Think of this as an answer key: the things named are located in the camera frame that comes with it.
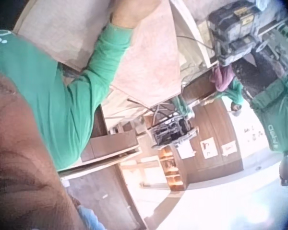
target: hand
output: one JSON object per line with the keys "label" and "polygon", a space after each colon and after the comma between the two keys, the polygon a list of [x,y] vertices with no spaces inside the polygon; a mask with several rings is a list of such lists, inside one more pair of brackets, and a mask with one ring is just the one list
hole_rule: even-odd
{"label": "hand", "polygon": [[111,22],[120,27],[135,28],[160,3],[161,0],[118,0]]}

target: cable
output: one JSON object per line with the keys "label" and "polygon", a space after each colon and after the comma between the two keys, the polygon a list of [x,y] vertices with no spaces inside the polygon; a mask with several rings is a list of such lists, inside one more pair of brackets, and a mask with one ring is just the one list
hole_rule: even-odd
{"label": "cable", "polygon": [[194,38],[191,38],[191,37],[187,37],[187,36],[182,36],[182,35],[177,35],[177,37],[182,37],[182,38],[186,38],[186,39],[190,39],[190,40],[193,40],[193,41],[195,41],[195,42],[198,42],[199,44],[201,44],[201,45],[205,46],[206,48],[208,48],[208,49],[210,49],[210,50],[214,51],[214,49],[213,49],[213,48],[211,48],[211,47],[209,47],[209,46],[205,45],[204,43],[202,43],[202,42],[200,42],[200,41],[198,41],[198,40],[196,40],[196,39],[194,39]]}

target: skin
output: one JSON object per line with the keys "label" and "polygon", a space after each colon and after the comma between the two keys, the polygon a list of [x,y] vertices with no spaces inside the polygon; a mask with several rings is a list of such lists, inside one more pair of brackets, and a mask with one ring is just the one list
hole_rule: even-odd
{"label": "skin", "polygon": [[[112,23],[134,28],[160,0],[117,1]],[[25,99],[0,75],[0,229],[86,229]]]}

